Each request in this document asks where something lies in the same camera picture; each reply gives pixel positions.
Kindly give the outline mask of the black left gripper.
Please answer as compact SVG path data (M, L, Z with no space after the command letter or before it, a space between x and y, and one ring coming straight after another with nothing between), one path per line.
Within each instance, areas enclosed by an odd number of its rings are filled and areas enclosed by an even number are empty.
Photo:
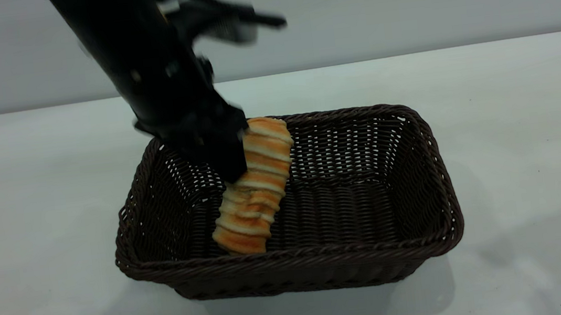
M135 129L149 134L189 160L207 162L227 183L246 173L243 138L248 129L242 108L220 95L210 96L199 106L160 110L153 119L138 117Z

